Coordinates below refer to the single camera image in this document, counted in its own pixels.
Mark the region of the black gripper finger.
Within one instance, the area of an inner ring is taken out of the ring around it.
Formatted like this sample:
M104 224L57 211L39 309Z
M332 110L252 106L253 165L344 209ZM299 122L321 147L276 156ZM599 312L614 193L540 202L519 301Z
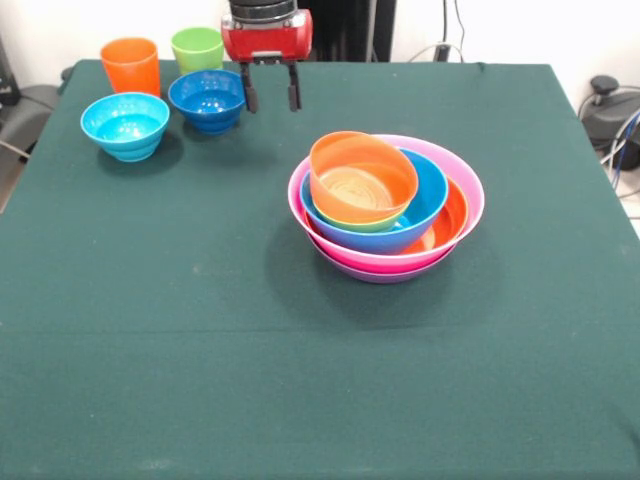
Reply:
M244 95L245 95L245 103L247 110L251 113L256 113L259 108L259 102L257 93L254 89L251 76L250 76L250 66L248 63L242 62L240 64L240 73L243 83Z
M289 74L289 108L292 112L296 112L302 109L297 62L287 62L286 66Z

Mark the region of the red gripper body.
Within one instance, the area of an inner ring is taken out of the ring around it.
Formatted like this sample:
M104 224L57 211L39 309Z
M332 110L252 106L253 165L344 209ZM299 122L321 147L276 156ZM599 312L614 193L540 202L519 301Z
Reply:
M308 9L270 24L242 24L230 14L221 23L224 48L236 63L306 60L311 52L313 20Z

